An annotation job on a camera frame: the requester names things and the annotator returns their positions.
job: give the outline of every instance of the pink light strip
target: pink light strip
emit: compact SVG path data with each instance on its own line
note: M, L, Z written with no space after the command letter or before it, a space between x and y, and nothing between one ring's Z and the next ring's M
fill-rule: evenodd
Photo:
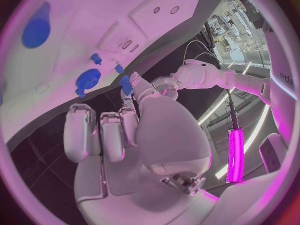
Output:
M241 182L244 169L243 130L230 130L228 134L228 170L227 183Z

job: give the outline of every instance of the circular hole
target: circular hole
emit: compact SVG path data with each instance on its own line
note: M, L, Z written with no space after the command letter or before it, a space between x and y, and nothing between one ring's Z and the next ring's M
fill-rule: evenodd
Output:
M172 10L171 10L171 14L177 13L178 10L179 10L179 6L173 7Z
M153 11L153 12L154 12L155 14L157 14L157 13L158 13L160 10L161 10L161 8L160 8L160 7L156 7L156 8L154 9L154 11Z

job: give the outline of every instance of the dark floor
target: dark floor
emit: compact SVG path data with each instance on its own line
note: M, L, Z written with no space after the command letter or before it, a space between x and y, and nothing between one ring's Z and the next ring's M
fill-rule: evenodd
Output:
M176 49L146 72L143 77L152 81L159 76L169 76L170 73L176 72L183 62L185 48L186 44ZM194 58L202 51L202 48L194 42L188 48L186 58ZM211 57L205 55L202 59L212 62ZM219 87L184 89L179 91L178 102L182 103L198 119L221 91L222 89ZM122 107L120 88L117 87L100 94L85 103L97 112L97 116L102 112L117 112ZM69 225L84 225L86 223L77 209L73 190L77 164L69 161L64 154L65 116L66 112L61 113L36 129L12 151L11 156L24 182L52 213ZM9 210L13 209L13 213L16 214L17 207L11 201L11 205L5 206L2 212L10 214ZM26 222L26 216L23 213L20 212L19 217L20 220L17 219L19 222L11 217L9 223L20 224L22 221L22 224L31 224L29 220Z

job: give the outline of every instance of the blue object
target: blue object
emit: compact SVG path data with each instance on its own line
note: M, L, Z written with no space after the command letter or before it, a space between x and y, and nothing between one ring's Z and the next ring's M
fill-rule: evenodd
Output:
M99 79L101 77L101 73L98 69L90 69L82 73L76 80L76 86L78 89L76 89L76 94L83 98L85 94L85 89L91 89L95 87Z
M114 69L116 70L116 72L118 74L124 73L124 69L123 69L123 67L120 64L118 64Z
M102 59L99 57L98 53L94 53L90 58L94 61L95 64L101 65Z
M124 76L120 80L120 85L122 86L122 91L129 96L130 94L134 93L134 89L130 84L129 76Z
M49 13L50 5L45 2L29 20L22 34L25 47L34 49L46 42L50 34Z

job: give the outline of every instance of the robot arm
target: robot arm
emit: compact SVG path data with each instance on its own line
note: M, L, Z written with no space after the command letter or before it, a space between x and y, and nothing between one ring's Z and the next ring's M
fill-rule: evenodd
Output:
M168 77L158 77L152 82L162 95L177 99L180 89L209 89L218 85L224 89L240 89L254 94L270 105L270 79L239 74L229 68L217 69L214 65L187 59L176 73Z

